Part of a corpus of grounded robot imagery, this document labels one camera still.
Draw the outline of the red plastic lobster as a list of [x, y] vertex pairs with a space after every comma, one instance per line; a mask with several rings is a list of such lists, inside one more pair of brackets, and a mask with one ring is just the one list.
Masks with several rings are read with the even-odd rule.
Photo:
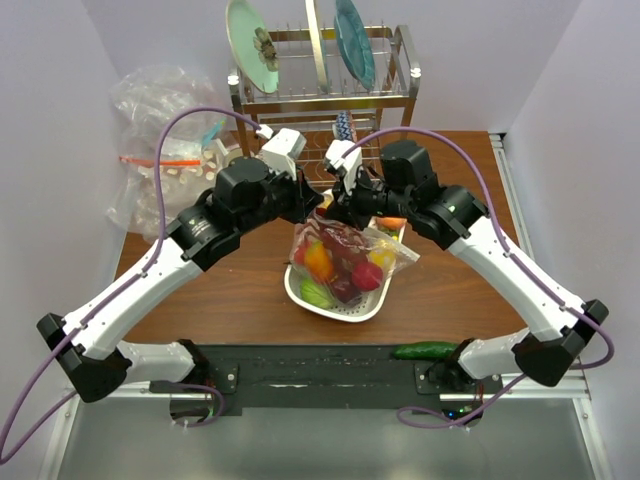
[[313, 227], [335, 263], [357, 265], [367, 260], [370, 241], [359, 230], [334, 221], [314, 221]]

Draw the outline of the clear polka dot zip bag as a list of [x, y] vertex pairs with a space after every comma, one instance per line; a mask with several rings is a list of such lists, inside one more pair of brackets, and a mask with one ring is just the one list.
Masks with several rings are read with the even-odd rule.
[[370, 252], [378, 248], [392, 249], [396, 254], [396, 263], [395, 263], [395, 266], [390, 271], [384, 271], [382, 269], [384, 271], [384, 278], [383, 278], [382, 284], [376, 290], [373, 290], [370, 292], [362, 292], [353, 284], [351, 280], [352, 284], [359, 290], [359, 297], [354, 301], [352, 301], [351, 303], [348, 303], [348, 304], [341, 303], [332, 294], [330, 290], [330, 283], [336, 277], [346, 277], [351, 279], [351, 273], [356, 265], [345, 265], [345, 264], [335, 263], [331, 258], [333, 267], [334, 267], [334, 273], [331, 279], [326, 283], [320, 283], [316, 281], [308, 273], [308, 271], [304, 266], [304, 254], [307, 248], [314, 242], [321, 242], [317, 236], [317, 232], [313, 227], [313, 222], [314, 221], [338, 222], [336, 220], [329, 220], [325, 218], [322, 215], [322, 213], [323, 211], [319, 209], [316, 212], [314, 212], [306, 220], [306, 222], [295, 226], [293, 243], [292, 243], [291, 251], [289, 254], [289, 264], [292, 267], [293, 271], [300, 276], [300, 283], [303, 279], [309, 278], [314, 282], [320, 285], [323, 285], [330, 292], [330, 294], [334, 299], [334, 306], [332, 308], [358, 306], [360, 303], [362, 303], [366, 295], [379, 292], [383, 287], [383, 284], [387, 280], [391, 279], [393, 275], [417, 263], [417, 261], [419, 260], [418, 253], [408, 248], [407, 246], [403, 245], [399, 241], [399, 233], [397, 231], [389, 231], [383, 228], [379, 228], [377, 225], [367, 226], [362, 230], [352, 227], [362, 232], [369, 239], [370, 245], [371, 245]]

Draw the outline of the small red strawberry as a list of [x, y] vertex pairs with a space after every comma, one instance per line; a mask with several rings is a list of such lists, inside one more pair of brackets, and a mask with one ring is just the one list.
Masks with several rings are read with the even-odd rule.
[[351, 273], [353, 284], [362, 292], [376, 290], [382, 284], [383, 278], [382, 268], [370, 261], [357, 264]]

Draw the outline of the orange red pepper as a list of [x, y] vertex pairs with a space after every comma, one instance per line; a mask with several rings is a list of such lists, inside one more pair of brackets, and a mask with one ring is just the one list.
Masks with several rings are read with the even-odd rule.
[[334, 267], [328, 250], [321, 242], [312, 243], [304, 254], [304, 266], [318, 282], [328, 282], [334, 273]]

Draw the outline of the dark red apple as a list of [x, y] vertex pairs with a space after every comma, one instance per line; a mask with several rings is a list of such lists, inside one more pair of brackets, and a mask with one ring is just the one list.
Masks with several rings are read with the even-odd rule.
[[350, 278], [336, 277], [330, 283], [330, 290], [335, 298], [344, 304], [351, 303], [359, 297], [359, 290], [352, 284]]

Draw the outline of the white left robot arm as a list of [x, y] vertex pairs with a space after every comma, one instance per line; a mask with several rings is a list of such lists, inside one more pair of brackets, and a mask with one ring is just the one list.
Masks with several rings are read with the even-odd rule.
[[278, 218], [301, 223], [322, 200], [302, 173], [242, 157], [219, 172], [214, 187], [182, 210], [133, 267], [77, 310], [45, 315], [37, 329], [86, 403], [143, 381], [196, 392], [211, 367], [192, 341], [134, 344], [125, 336], [166, 297], [236, 251], [243, 235]]

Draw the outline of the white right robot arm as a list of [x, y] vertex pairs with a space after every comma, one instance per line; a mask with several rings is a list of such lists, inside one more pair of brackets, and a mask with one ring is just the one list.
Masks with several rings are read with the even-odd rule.
[[521, 373], [556, 386], [607, 318], [607, 307], [555, 282], [497, 225], [487, 202], [463, 186], [440, 184], [428, 151], [415, 141], [386, 145], [380, 161], [383, 177], [373, 181], [359, 147], [348, 140], [330, 144], [324, 160], [336, 178], [330, 217], [358, 228], [374, 216], [406, 220], [473, 268], [526, 323], [511, 335], [463, 341], [430, 368], [430, 380], [459, 393], [493, 374]]

